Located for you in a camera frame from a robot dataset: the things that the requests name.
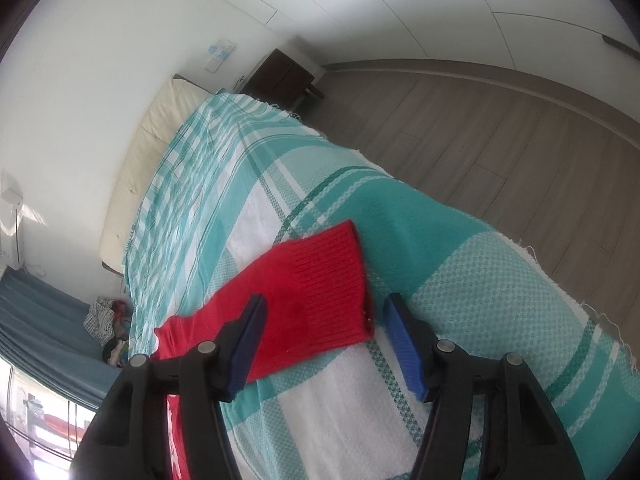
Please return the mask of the wall switch panel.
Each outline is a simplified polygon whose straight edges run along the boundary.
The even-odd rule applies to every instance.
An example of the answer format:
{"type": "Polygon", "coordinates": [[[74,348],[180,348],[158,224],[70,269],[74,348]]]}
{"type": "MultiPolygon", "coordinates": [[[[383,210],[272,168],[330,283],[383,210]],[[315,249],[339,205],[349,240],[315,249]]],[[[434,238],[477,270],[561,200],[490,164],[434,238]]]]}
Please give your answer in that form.
{"type": "Polygon", "coordinates": [[[216,73],[224,61],[232,55],[235,49],[235,43],[229,40],[221,39],[208,48],[209,59],[204,68],[206,72],[216,73]]]}

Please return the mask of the blue curtain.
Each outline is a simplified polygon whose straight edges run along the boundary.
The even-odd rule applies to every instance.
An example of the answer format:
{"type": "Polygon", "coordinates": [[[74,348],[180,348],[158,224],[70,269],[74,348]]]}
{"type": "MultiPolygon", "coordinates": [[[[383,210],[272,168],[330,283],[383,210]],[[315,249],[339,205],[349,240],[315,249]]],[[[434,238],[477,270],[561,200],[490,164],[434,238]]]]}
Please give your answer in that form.
{"type": "Polygon", "coordinates": [[[89,306],[24,270],[1,278],[1,356],[40,384],[96,410],[119,374],[82,325],[89,306]]]}

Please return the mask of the white wardrobe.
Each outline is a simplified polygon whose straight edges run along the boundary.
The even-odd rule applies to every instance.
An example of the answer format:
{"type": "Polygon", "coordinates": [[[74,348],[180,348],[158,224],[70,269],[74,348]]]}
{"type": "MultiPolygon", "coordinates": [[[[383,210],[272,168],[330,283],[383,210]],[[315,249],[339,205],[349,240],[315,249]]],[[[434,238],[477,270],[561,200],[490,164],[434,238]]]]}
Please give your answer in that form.
{"type": "Polygon", "coordinates": [[[512,68],[639,114],[639,36],[611,0],[224,0],[320,64],[512,68]]]}

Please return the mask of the teal plaid bedspread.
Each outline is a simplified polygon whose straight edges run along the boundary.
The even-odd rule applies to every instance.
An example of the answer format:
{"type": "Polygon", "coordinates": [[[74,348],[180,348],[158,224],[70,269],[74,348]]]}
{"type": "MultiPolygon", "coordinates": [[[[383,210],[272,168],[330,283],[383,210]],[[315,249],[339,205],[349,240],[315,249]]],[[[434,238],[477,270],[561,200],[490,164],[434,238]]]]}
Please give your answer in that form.
{"type": "Polygon", "coordinates": [[[587,478],[608,478],[638,437],[628,353],[525,249],[249,96],[188,115],[122,267],[132,348],[160,359],[266,298],[247,385],[221,409],[245,479],[408,477],[431,409],[383,325],[393,292],[473,356],[518,352],[587,478]]]}

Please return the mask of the dark wooden nightstand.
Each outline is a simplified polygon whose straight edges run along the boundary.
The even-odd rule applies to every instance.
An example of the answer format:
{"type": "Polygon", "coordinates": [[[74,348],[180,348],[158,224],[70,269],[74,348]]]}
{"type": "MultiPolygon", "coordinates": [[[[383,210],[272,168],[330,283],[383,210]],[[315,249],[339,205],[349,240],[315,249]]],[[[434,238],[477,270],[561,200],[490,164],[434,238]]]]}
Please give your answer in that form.
{"type": "Polygon", "coordinates": [[[307,98],[324,99],[314,84],[314,75],[279,49],[262,60],[239,92],[288,112],[294,112],[307,98]]]}

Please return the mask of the pile of clothes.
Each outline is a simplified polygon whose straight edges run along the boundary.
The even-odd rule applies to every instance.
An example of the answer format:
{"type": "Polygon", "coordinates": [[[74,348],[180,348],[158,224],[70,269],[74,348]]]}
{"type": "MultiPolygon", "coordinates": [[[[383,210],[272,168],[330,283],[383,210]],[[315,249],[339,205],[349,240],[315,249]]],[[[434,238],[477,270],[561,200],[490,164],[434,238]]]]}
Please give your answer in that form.
{"type": "Polygon", "coordinates": [[[82,325],[101,346],[102,361],[124,367],[129,361],[129,333],[132,307],[121,299],[99,297],[90,307],[82,325]]]}

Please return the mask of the red knit sweater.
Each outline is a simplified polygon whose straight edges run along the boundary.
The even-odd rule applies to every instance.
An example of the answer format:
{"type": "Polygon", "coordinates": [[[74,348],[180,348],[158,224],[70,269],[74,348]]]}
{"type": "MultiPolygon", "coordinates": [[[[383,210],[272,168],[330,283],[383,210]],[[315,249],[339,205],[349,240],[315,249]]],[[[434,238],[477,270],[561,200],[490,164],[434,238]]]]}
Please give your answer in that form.
{"type": "Polygon", "coordinates": [[[154,358],[215,338],[254,292],[267,301],[266,327],[245,388],[222,410],[242,478],[362,478],[357,377],[332,367],[373,334],[354,222],[273,246],[200,310],[157,327],[154,358]]]}

